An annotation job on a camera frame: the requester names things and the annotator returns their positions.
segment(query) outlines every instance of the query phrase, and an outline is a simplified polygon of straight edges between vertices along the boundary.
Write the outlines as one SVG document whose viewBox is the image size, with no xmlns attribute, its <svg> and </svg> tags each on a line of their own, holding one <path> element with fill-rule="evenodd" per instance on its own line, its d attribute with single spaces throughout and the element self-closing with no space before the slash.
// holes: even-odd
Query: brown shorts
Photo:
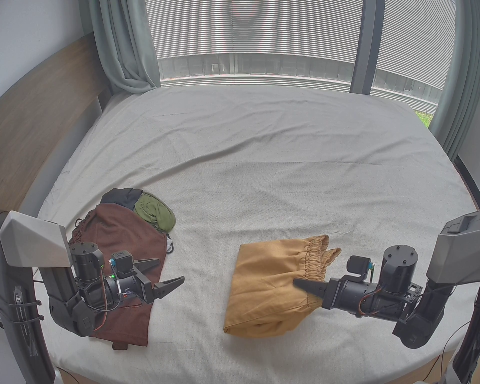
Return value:
<svg viewBox="0 0 480 384">
<path fill-rule="evenodd" d="M 326 250 L 327 235 L 242 244 L 232 277 L 225 333 L 270 337 L 293 330 L 322 299 L 293 285 L 294 278 L 324 281 L 341 249 Z"/>
</svg>

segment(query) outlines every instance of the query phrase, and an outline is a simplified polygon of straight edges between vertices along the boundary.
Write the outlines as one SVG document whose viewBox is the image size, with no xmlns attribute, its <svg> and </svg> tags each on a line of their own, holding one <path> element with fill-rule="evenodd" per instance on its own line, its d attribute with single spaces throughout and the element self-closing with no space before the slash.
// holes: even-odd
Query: mattress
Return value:
<svg viewBox="0 0 480 384">
<path fill-rule="evenodd" d="M 425 273 L 444 223 L 475 211 L 460 176 L 407 104 L 281 86 L 189 86 L 118 96 L 66 164 L 39 217 L 71 232 L 113 187 L 172 208 L 175 244 L 162 279 L 185 283 L 153 305 L 148 347 L 113 351 L 57 326 L 39 307 L 55 364 L 99 383 L 383 383 L 438 356 L 470 319 L 478 285 L 458 287 L 427 345 L 394 323 L 319 308 L 294 331 L 223 333 L 240 244 L 327 234 L 351 255 L 408 244 Z M 41 284 L 37 295 L 46 302 Z M 461 340 L 458 332 L 447 349 Z"/>
</svg>

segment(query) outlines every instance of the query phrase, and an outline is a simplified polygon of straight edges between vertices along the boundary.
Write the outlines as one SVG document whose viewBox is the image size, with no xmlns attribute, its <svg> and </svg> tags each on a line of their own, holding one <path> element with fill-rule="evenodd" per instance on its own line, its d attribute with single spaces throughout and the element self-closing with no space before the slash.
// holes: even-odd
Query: green grass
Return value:
<svg viewBox="0 0 480 384">
<path fill-rule="evenodd" d="M 425 112 L 420 112 L 420 111 L 415 111 L 419 119 L 422 121 L 423 124 L 425 124 L 425 127 L 428 128 L 430 125 L 430 121 L 432 121 L 433 115 L 430 113 L 425 113 Z"/>
</svg>

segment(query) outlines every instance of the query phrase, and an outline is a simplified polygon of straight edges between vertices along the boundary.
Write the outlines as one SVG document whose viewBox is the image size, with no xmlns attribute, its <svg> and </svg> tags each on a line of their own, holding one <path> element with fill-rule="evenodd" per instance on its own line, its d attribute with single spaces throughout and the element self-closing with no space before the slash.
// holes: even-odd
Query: headboard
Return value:
<svg viewBox="0 0 480 384">
<path fill-rule="evenodd" d="M 108 79 L 93 33 L 37 65 L 0 97 L 0 208 L 18 210 L 42 165 Z"/>
</svg>

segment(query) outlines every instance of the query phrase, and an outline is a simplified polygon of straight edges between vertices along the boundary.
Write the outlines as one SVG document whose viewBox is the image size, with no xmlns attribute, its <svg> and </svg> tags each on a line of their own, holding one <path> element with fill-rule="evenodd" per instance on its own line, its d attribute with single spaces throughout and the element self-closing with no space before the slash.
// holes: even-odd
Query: gray-green curtain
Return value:
<svg viewBox="0 0 480 384">
<path fill-rule="evenodd" d="M 470 129 L 480 96 L 480 3 L 456 0 L 455 45 L 430 131 L 451 160 Z"/>
<path fill-rule="evenodd" d="M 160 87 L 144 0 L 90 0 L 98 55 L 114 92 Z"/>
</svg>

